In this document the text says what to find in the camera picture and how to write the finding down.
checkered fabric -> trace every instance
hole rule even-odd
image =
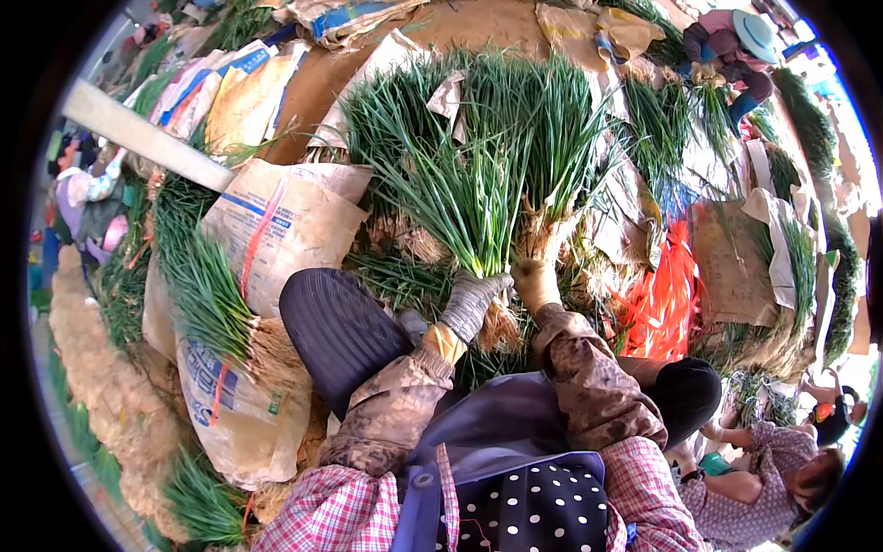
[[[328,465],[304,472],[252,552],[387,552],[400,511],[396,477]]]
[[[608,551],[625,550],[625,526],[629,523],[638,525],[630,552],[712,550],[681,502],[656,443],[631,437],[599,454],[606,472],[604,490],[614,507],[608,525]]]
[[[608,552],[625,550],[629,523],[638,525],[630,552],[711,550],[675,491],[656,443],[631,437],[606,447],[600,455],[610,506]],[[443,447],[437,450],[437,459],[446,521],[455,522],[459,532],[457,492]],[[313,468],[291,490],[252,551],[386,552],[392,546],[399,510],[396,479],[391,473],[377,479],[340,465]],[[451,539],[451,525],[446,526],[449,542],[456,543],[456,536]]]
[[[457,500],[457,487],[454,474],[450,472],[448,449],[444,443],[435,447],[435,463],[441,475],[441,498],[444,501],[444,527],[448,535],[448,551],[456,552],[460,541],[460,502]]]

green onion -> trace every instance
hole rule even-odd
[[[171,511],[194,541],[221,546],[245,542],[245,493],[221,480],[203,454],[194,456],[184,445],[165,488]],[[245,529],[254,529],[254,523]]]

floral shirt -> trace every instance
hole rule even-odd
[[[819,447],[812,435],[761,421],[751,428],[751,447],[746,452],[754,453],[748,472],[763,483],[754,504],[717,495],[702,480],[690,480],[678,488],[702,536],[725,550],[753,548],[788,531],[799,510],[782,474],[812,460]]]

red string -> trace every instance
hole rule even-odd
[[[248,533],[245,528],[248,526],[248,514],[252,512],[252,502],[254,501],[254,491],[248,496],[248,504],[245,505],[245,515],[242,517],[242,535],[245,537],[245,543],[248,543]]]
[[[218,419],[218,409],[221,408],[221,389],[223,389],[223,379],[227,377],[227,370],[230,368],[230,358],[224,359],[221,364],[221,373],[218,375],[218,383],[215,385],[215,405],[212,406],[212,417],[208,420],[208,425],[212,427]]]
[[[142,253],[144,253],[144,250],[147,249],[147,246],[150,245],[150,241],[153,238],[154,237],[152,235],[144,237],[144,245],[141,246],[141,249],[139,249],[138,252],[135,254],[135,256],[132,257],[132,262],[129,263],[129,267],[128,267],[129,270],[132,270],[133,268],[135,268],[135,263],[138,262],[138,258],[141,256]]]
[[[264,215],[260,218],[258,226],[254,229],[254,234],[252,234],[252,239],[248,242],[248,249],[245,250],[245,262],[243,262],[242,264],[242,283],[240,284],[242,287],[242,300],[244,301],[247,287],[246,284],[248,282],[248,273],[252,270],[254,255],[258,252],[260,237],[263,236],[264,230],[266,230],[269,224],[273,221],[273,215],[275,214],[276,209],[279,207],[279,204],[282,203],[282,198],[285,196],[285,191],[287,189],[288,180],[286,180],[285,178],[279,180],[279,185],[276,186],[276,189],[273,191],[273,195],[270,196],[270,201],[267,203],[267,208],[264,210]]]
[[[491,540],[485,536],[485,532],[481,530],[481,523],[477,519],[461,519],[460,521],[474,521],[475,525],[479,527],[479,534],[481,535],[481,541],[487,543],[487,549],[491,549]]]

arm sleeve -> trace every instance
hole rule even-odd
[[[702,63],[702,45],[708,40],[708,31],[700,23],[683,30],[683,51],[690,61]]]
[[[668,433],[659,409],[635,378],[619,367],[585,317],[550,303],[536,319],[540,333],[533,348],[555,386],[570,438],[586,450],[601,450],[636,436],[663,448]]]
[[[630,437],[606,447],[600,455],[606,471],[604,489],[613,506],[611,516],[621,517],[624,524],[634,523],[638,529],[630,552],[710,550],[678,496],[668,464],[653,441]]]
[[[746,452],[756,452],[768,446],[772,452],[800,453],[812,457],[818,451],[816,440],[803,431],[777,427],[771,421],[759,421],[751,426],[751,446]]]
[[[426,340],[391,362],[352,394],[340,431],[322,445],[319,465],[343,465],[374,477],[396,471],[417,446],[435,403],[453,387],[453,372]]]
[[[400,508],[392,473],[375,478],[341,465],[313,468],[294,484],[252,552],[287,552],[307,542],[311,550],[351,550],[366,542],[389,549]]]

